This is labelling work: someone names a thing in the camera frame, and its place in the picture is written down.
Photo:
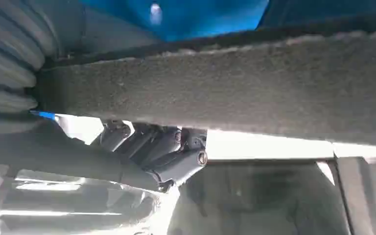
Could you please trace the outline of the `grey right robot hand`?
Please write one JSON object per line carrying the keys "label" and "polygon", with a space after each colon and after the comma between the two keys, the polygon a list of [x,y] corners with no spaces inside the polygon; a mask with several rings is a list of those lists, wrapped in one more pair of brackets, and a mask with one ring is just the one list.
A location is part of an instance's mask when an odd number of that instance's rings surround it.
{"label": "grey right robot hand", "polygon": [[206,153],[198,149],[165,154],[152,165],[140,167],[113,152],[69,138],[50,120],[0,122],[0,165],[14,174],[26,169],[156,191],[159,183],[168,180],[184,183],[206,162]]}

